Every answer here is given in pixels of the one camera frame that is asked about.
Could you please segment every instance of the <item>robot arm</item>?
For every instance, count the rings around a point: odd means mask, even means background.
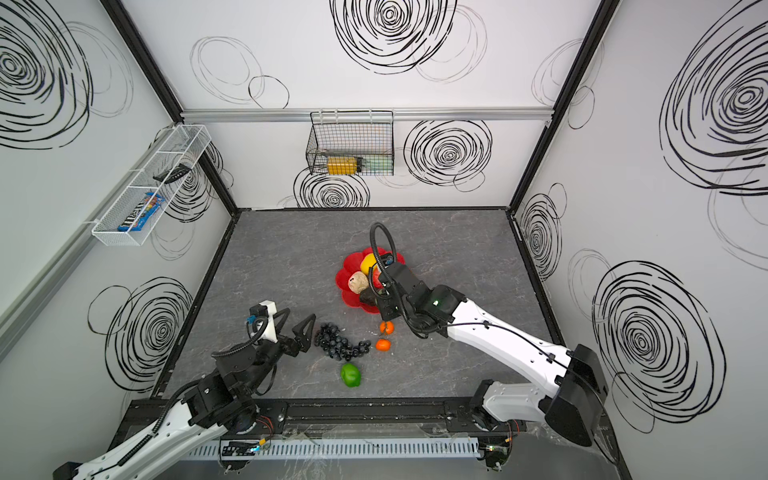
[[[383,259],[376,230],[389,240],[392,253]],[[445,285],[430,289],[396,258],[389,231],[374,223],[371,247],[384,288],[377,303],[384,320],[402,317],[411,331],[452,337],[493,356],[531,381],[502,385],[484,381],[475,393],[473,413],[489,429],[509,419],[547,422],[578,445],[589,446],[603,412],[607,386],[597,355],[583,345],[569,350],[528,335],[480,308],[464,294]]]
[[[195,447],[236,425],[254,424],[258,416],[254,398],[263,394],[259,386],[270,374],[274,379],[283,354],[298,356],[310,349],[315,316],[294,326],[291,338],[280,334],[290,310],[277,311],[274,302],[262,302],[250,313],[252,336],[213,353],[216,369],[175,392],[157,421],[98,458],[62,465],[54,480],[150,480]]]

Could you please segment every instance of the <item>gray countertop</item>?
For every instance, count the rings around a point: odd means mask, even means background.
[[[333,322],[355,343],[375,342],[379,316],[346,306],[334,283],[344,258],[369,245],[374,221],[389,228],[398,252],[427,285],[444,283],[498,318],[549,340],[502,210],[252,211],[237,224],[167,391],[213,370],[212,351],[244,341],[248,309],[263,300],[291,309],[287,331],[315,313],[316,330]],[[380,232],[377,238],[387,248]],[[471,396],[483,379],[525,382],[469,345],[438,334],[421,340],[401,320],[395,324],[389,352],[372,350],[353,360],[362,373],[359,387],[341,381],[343,361],[313,346],[280,360],[265,397]]]

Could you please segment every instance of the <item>black wire basket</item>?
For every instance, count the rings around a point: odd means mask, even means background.
[[[312,174],[393,175],[394,114],[384,110],[317,111],[306,143]]]

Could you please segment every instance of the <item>red flower-shaped plate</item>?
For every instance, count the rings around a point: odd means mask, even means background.
[[[352,308],[362,308],[368,313],[378,313],[378,308],[360,302],[360,295],[349,289],[349,278],[353,273],[360,271],[362,259],[372,252],[373,249],[368,247],[362,252],[355,252],[348,255],[347,258],[344,259],[344,266],[338,273],[336,273],[336,286],[341,289],[341,300],[343,300],[347,306],[351,306]],[[383,255],[384,253],[387,253],[387,251],[379,247],[379,255]],[[405,263],[406,259],[398,253],[397,261]]]

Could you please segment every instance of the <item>snack package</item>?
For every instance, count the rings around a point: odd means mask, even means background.
[[[125,219],[123,223],[118,227],[118,232],[127,232],[129,229],[131,232],[140,232],[144,224],[149,220],[149,217],[154,214],[165,199],[157,194],[152,197],[152,192],[147,192],[141,202],[136,208],[131,211],[131,214]]]

